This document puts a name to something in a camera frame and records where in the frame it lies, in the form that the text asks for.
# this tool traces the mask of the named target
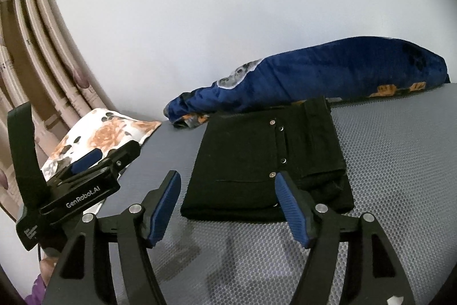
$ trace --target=person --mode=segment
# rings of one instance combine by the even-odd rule
[[[33,283],[31,294],[25,298],[27,305],[41,305],[56,264],[56,257],[46,257],[40,261],[40,275]]]

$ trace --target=floral pillow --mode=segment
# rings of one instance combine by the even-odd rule
[[[107,109],[93,109],[76,123],[57,145],[41,171],[48,181],[62,168],[99,148],[106,157],[130,140],[142,145],[161,125],[161,122],[144,122]]]

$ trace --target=white wall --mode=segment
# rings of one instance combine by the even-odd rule
[[[56,0],[116,108],[165,104],[244,62],[355,35],[407,39],[457,81],[457,0]]]
[[[33,282],[40,274],[37,249],[25,250],[19,240],[14,222],[0,209],[0,263],[19,294],[31,293]]]

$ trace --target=blue blanket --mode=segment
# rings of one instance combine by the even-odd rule
[[[325,96],[393,96],[448,81],[444,59],[401,39],[361,36],[248,62],[211,87],[184,92],[164,114],[174,124],[203,123],[216,111],[243,112]]]

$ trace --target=gray textured mat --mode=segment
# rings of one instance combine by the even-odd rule
[[[356,201],[376,215],[400,257],[418,305],[426,305],[457,261],[457,84],[419,95],[334,107],[332,116]],[[169,305],[289,304],[307,251],[286,224],[189,221],[179,207],[205,127],[164,123],[121,178],[99,216],[117,214],[155,189],[170,169],[183,188],[164,239],[149,250]],[[346,245],[330,304],[337,304]],[[120,304],[127,304],[111,247]]]

